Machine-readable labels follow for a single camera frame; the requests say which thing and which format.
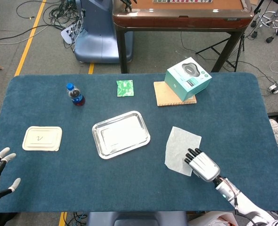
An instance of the black tripod stand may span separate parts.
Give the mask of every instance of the black tripod stand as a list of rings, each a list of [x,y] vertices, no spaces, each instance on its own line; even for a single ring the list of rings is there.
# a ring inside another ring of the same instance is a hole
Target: black tripod stand
[[[255,8],[255,10],[254,10],[254,15],[258,14],[258,13],[261,11],[261,10],[260,10],[260,7],[261,7],[261,5],[262,5],[263,2],[264,2],[264,0],[261,0],[261,2],[260,2],[260,3],[258,4],[258,6]],[[201,50],[201,51],[196,52],[196,54],[202,53],[202,52],[204,52],[205,50],[208,50],[208,49],[211,48],[211,49],[212,49],[214,52],[216,52],[218,55],[221,55],[221,53],[220,53],[219,51],[217,51],[214,47],[217,46],[217,45],[219,45],[219,44],[221,44],[221,43],[223,43],[223,42],[225,42],[225,41],[228,41],[228,40],[229,40],[229,38],[224,39],[223,41],[220,41],[220,42],[218,42],[218,43],[215,43],[214,45],[212,45],[212,46],[210,46],[210,47],[207,47],[207,48],[205,48],[205,49],[203,49],[203,50]],[[239,41],[239,47],[238,47],[238,51],[237,51],[237,59],[236,59],[236,61],[235,61],[235,64],[232,64],[229,60],[226,61],[231,67],[234,68],[234,72],[237,71],[238,59],[239,59],[239,56],[240,56],[240,54],[241,54],[242,48],[243,48],[243,52],[244,52],[244,50],[245,50],[245,35],[244,35],[244,34],[241,36],[241,39],[240,39],[240,41]]]

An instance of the teal product box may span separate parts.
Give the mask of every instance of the teal product box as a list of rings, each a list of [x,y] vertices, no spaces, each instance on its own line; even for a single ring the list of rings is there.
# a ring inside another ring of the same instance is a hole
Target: teal product box
[[[167,69],[166,84],[184,101],[205,89],[211,76],[193,58],[188,58]]]

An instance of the bottle label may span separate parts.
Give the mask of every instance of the bottle label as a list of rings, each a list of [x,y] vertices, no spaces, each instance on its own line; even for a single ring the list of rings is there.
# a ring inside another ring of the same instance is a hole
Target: bottle label
[[[79,103],[79,102],[81,102],[81,100],[82,100],[82,94],[80,94],[77,98],[72,98],[72,101],[74,103]]]

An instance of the yellow floor line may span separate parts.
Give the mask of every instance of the yellow floor line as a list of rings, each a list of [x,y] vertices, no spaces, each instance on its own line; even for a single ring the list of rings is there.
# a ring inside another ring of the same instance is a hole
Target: yellow floor line
[[[88,74],[93,74],[94,71],[94,63],[90,63]]]
[[[43,12],[43,9],[44,9],[44,6],[45,6],[45,2],[46,2],[46,0],[42,0],[41,7],[40,7],[40,9],[39,9],[39,11],[38,11],[38,13],[36,15],[36,19],[35,19],[33,27],[36,27],[38,25],[39,21],[40,21],[41,13]],[[35,34],[35,30],[36,30],[36,28],[31,30],[31,33],[30,33],[29,37],[32,37]],[[26,56],[27,56],[28,50],[30,48],[31,42],[32,42],[32,38],[28,39],[28,42],[27,42],[27,44],[25,46],[24,52],[23,52],[22,57],[20,59],[20,63],[17,66],[15,76],[19,76],[20,75],[20,72],[21,72],[22,67],[24,65],[24,61],[26,59]]]
[[[39,9],[39,12],[37,13],[37,16],[36,16],[36,19],[35,19],[35,22],[34,22],[33,27],[36,27],[36,26],[39,24],[39,21],[40,21],[40,18],[41,18],[41,13],[43,12],[43,9],[44,9],[44,6],[45,6],[45,2],[46,2],[46,0],[42,0],[41,7],[40,7],[40,9]],[[23,52],[23,54],[22,54],[20,63],[19,63],[18,66],[17,66],[15,76],[18,76],[18,75],[20,75],[20,73],[21,73],[21,70],[22,70],[24,61],[25,61],[25,59],[26,59],[28,50],[29,50],[29,48],[30,48],[30,45],[31,45],[31,42],[32,42],[32,39],[33,39],[32,36],[34,36],[34,34],[35,34],[35,30],[36,30],[36,28],[33,28],[33,29],[31,30],[31,33],[30,33],[30,35],[29,35],[29,37],[31,37],[31,38],[28,39],[28,41],[27,41],[27,44],[26,44],[25,49],[24,49],[24,52]]]
[[[88,74],[93,74],[93,72],[94,72],[94,63],[90,63]],[[65,226],[66,218],[67,218],[67,212],[61,212],[58,226]]]

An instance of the brown notebook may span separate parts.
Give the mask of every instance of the brown notebook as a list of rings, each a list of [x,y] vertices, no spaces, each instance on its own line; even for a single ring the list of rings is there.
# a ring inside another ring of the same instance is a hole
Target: brown notebook
[[[158,106],[190,105],[196,104],[196,96],[181,101],[177,94],[165,83],[165,81],[155,81],[154,88]]]

